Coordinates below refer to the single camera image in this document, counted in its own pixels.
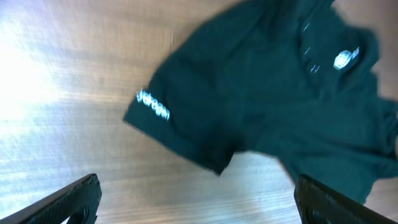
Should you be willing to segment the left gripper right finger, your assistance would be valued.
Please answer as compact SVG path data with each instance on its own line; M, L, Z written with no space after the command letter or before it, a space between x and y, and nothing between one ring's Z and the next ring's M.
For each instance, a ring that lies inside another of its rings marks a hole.
M397 224L307 175L299 177L294 198L302 224Z

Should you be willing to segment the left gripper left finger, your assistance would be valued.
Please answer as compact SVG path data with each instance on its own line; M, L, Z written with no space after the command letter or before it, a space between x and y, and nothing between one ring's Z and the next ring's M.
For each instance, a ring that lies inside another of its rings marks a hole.
M1 219L1 224L94 224L102 191L96 174L88 174L28 207Z

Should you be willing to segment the black polo shirt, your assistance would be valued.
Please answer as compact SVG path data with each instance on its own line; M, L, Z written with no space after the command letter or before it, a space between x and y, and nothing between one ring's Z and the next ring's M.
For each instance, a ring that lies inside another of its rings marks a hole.
M244 1L171 53L124 120L217 174L261 152L364 203L397 176L397 103L378 95L378 58L375 34L331 1Z

